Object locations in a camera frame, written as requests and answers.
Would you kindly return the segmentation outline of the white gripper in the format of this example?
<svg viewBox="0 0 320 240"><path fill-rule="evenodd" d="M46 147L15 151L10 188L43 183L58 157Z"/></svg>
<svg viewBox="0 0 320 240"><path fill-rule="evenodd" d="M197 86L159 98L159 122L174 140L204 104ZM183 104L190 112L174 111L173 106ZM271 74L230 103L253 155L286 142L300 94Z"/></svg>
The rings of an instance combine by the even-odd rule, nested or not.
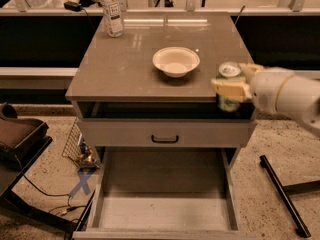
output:
<svg viewBox="0 0 320 240"><path fill-rule="evenodd" d="M261 112L276 114L276 102L281 87L290 78L290 71L282 68L264 70L254 63L239 64L246 81L212 79L213 90L221 97L235 102L245 102L252 98L254 106Z"/></svg>

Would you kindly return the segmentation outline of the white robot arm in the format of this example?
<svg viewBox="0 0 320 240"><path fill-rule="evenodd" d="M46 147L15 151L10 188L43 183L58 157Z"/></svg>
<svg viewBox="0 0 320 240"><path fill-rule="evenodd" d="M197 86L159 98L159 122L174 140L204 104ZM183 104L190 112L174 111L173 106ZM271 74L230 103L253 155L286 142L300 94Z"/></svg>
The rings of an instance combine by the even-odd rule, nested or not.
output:
<svg viewBox="0 0 320 240"><path fill-rule="evenodd" d="M320 137L320 81L280 67L226 62L221 77L211 80L220 97L233 102L250 101L260 112L294 120Z"/></svg>

